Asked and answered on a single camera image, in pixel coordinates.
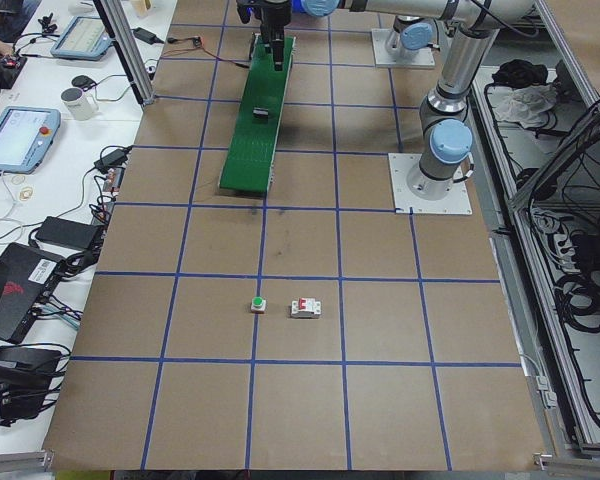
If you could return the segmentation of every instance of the white mounting plate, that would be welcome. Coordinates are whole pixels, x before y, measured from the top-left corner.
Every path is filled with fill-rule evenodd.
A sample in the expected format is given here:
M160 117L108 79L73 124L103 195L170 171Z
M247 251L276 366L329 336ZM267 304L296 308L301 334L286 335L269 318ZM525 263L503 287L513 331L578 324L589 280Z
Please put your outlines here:
M397 67L397 68L417 68L433 69L436 61L433 59L433 53L430 48L421 48L407 58L398 58L397 60L387 52L384 44L393 30L388 28L372 28L371 39L373 43L373 54L376 59L376 67Z
M396 213L411 213L416 215L471 215L471 203L464 183L457 183L441 200L425 200L417 196L407 186L407 174L420 161L420 154L390 153L389 168L391 169L391 185L393 187L393 204ZM462 170L458 167L454 178L461 178Z

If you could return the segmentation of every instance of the light blue cap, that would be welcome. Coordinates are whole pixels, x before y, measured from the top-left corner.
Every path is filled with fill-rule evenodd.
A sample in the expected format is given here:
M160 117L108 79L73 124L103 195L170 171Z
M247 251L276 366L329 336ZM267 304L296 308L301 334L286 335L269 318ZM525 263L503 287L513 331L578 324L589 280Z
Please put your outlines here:
M431 151L438 160L447 165L455 165L469 154L473 134L460 120L448 119L433 128L429 142Z
M300 0L302 8L312 17L325 17L338 8L339 0Z
M431 43L433 27L425 22L414 23L400 34L402 46L407 50L420 50Z

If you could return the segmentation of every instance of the white table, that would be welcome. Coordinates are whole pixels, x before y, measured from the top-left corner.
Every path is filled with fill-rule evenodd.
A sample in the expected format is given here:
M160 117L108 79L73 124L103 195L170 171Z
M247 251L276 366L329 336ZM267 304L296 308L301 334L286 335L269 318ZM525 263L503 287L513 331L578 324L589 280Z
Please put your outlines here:
M123 1L123 7L130 26L142 26L164 39L170 25L171 16L177 0L154 0L147 17L138 19L129 2ZM58 18L58 32L68 25L72 15L68 11L67 0L42 0L40 7L25 32L40 31L37 18L54 13ZM41 41L23 49L23 52L48 55L52 43ZM138 47L147 64L157 59L162 45L148 45L138 42ZM0 114L8 106L28 106L55 108L61 112L62 125L54 143L44 161L30 175L7 175L6 183L18 197L23 188L33 189L33 195L26 201L19 201L12 217L24 224L37 223L47 216L55 216L80 203L81 179L84 173L93 167L100 151L107 145L131 145L142 117L142 109L136 103L131 91L118 102L100 102L97 115L87 121L73 120L64 107L60 94L71 86L71 79L77 75L88 75L100 81L109 75L122 75L122 65L116 52L111 48L97 62L68 61L48 58L29 58L14 88L3 90L0 95ZM114 77L98 89L100 98L116 98L128 86L125 77ZM86 195L82 208L63 218L89 223L91 213L87 204L96 197L96 187L90 174L85 179ZM11 200L0 182L0 216L10 208ZM1 222L0 235L6 233L15 224ZM18 240L26 243L26 229ZM15 241L15 233L5 241ZM5 245L0 245L0 253ZM60 248L58 253L73 253ZM56 296L76 309L84 307L93 268L88 269L70 282L62 283L56 289ZM75 330L62 320L37 321L23 343L54 342L71 348L75 339ZM41 449L42 442L53 415L53 409L47 410L34 420L20 420L10 428L0 427L0 454L26 453Z

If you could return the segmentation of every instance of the white sticker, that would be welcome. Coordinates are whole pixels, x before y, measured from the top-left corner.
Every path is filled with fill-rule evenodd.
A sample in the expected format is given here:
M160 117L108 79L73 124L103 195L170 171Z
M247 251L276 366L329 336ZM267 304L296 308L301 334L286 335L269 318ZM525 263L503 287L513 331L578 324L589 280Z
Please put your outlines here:
M51 276L53 269L56 268L56 262L51 260L40 260L38 266L33 269L31 275L29 275L29 281L43 284Z

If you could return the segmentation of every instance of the tablet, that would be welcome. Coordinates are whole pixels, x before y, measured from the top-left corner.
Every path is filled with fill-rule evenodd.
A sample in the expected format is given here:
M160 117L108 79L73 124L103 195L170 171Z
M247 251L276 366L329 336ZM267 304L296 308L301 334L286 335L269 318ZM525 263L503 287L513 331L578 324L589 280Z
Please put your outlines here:
M98 17L73 17L50 53L71 60L100 60L111 46L111 39Z
M7 107L0 116L0 172L31 173L60 128L60 112Z

